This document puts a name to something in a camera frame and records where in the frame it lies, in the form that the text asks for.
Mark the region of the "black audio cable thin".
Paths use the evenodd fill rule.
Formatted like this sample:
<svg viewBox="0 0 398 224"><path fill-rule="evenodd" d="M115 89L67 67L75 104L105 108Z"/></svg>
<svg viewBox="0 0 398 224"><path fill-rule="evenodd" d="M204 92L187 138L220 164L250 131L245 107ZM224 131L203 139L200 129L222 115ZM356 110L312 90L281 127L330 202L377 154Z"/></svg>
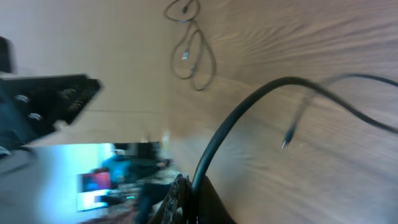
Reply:
<svg viewBox="0 0 398 224"><path fill-rule="evenodd" d="M334 82L340 81L344 78L350 78L350 77L357 77L357 78L367 78L371 80L376 80L380 82L384 82L393 86L397 86L397 82L392 81L387 78L383 77L378 77L375 75L367 75L367 74L360 74L360 73L349 73L349 74L343 74L339 75L337 77L331 77L322 80L320 83L316 83L304 78L299 78L299 77L283 77L283 78L278 78L276 80L273 80L264 86L260 87L258 90L256 90L254 93L249 95L242 103L240 103L230 114L229 116L225 119L225 121L221 124L221 126L218 128L216 133L213 135L212 139L210 140L209 144L207 145L203 155L201 156L201 159L197 165L195 175L193 177L193 183L192 183L192 194L194 201L192 203L192 207L195 207L195 202L197 201L197 197L200 191L201 184L203 182L203 179L205 178L205 174L208 170L208 167L217 152L218 148L220 147L221 143L224 141L228 133L231 131L232 127L236 124L238 119L242 117L242 115L258 100L260 100L263 96L266 94L270 93L271 91L275 90L276 88L286 86L286 85L300 85L307 87L311 90L313 90L315 93L312 95L306 96L298 110L295 112L295 117L294 120L292 121L292 124L290 125L289 130L287 131L283 146L288 145L294 135L294 131L297 127L297 124L299 123L302 115L304 114L305 110L311 103L313 97L315 97L316 94L321 94L328 99L334 101L338 105L342 106L344 109L349 111L351 114L353 114L355 117L359 118L360 120L364 121L365 123L368 123L372 126L375 126L379 129L383 129L385 131L388 131L390 133L396 134L397 133L397 128L394 128L392 126L389 126L384 123L380 123L369 116L365 115L361 111L357 110L354 106L351 104L347 103L345 100L340 98L339 96L336 96L334 93L330 92L329 90L326 89L327 85L331 85Z"/></svg>

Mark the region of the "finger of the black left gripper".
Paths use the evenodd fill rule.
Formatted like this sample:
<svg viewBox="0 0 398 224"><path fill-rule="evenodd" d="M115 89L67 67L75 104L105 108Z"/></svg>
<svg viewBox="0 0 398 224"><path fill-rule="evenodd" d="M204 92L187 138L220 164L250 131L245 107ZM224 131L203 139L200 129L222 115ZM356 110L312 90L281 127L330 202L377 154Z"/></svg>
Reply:
<svg viewBox="0 0 398 224"><path fill-rule="evenodd" d="M88 75L1 79L1 146L23 146L72 124L101 83Z"/></svg>

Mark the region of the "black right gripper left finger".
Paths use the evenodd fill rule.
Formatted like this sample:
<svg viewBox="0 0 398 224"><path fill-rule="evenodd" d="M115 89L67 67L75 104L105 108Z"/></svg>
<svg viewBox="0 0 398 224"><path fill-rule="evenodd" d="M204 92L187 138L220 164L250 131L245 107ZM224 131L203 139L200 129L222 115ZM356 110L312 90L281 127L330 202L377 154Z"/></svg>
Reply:
<svg viewBox="0 0 398 224"><path fill-rule="evenodd" d="M190 180L187 174L179 174L172 182L171 188L163 199L159 209L154 213L149 224L184 224L185 210L190 196Z"/></svg>

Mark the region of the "black USB cable thin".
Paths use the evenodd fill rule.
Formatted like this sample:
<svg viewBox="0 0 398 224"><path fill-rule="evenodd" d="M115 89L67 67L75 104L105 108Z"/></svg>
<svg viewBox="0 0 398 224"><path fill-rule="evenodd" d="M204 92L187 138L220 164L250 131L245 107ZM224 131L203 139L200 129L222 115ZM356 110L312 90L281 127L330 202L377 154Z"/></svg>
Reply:
<svg viewBox="0 0 398 224"><path fill-rule="evenodd" d="M173 22L187 23L194 21L201 10L199 0L173 0L163 11L163 16Z"/></svg>

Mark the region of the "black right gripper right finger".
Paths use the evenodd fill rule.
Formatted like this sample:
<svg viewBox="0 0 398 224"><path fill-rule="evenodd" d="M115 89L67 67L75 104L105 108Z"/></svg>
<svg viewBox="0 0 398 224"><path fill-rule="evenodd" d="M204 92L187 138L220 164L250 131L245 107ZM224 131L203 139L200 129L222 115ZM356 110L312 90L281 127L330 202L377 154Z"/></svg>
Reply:
<svg viewBox="0 0 398 224"><path fill-rule="evenodd" d="M198 199L197 222L198 224L236 224L207 176L203 179Z"/></svg>

